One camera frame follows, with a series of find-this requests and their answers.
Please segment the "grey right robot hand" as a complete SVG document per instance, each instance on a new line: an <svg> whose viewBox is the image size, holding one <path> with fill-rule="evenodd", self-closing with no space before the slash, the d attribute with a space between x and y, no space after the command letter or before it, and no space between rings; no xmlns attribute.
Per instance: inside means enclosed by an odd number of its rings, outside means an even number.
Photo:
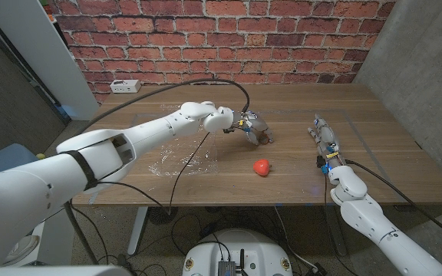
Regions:
<svg viewBox="0 0 442 276"><path fill-rule="evenodd" d="M319 114L315 115L314 125L314 128L308 128L308 132L316 143L316 166L324 174L338 166L345 166L346 162L340 154L340 141L334 130Z"/></svg>

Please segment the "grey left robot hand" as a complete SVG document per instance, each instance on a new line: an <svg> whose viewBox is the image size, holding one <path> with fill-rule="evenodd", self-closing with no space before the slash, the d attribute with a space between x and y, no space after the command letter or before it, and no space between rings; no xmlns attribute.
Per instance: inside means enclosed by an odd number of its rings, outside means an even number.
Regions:
<svg viewBox="0 0 442 276"><path fill-rule="evenodd" d="M254 145L273 143L273 133L260 115L247 110L233 113L233 128L240 129L246 134L247 140Z"/></svg>

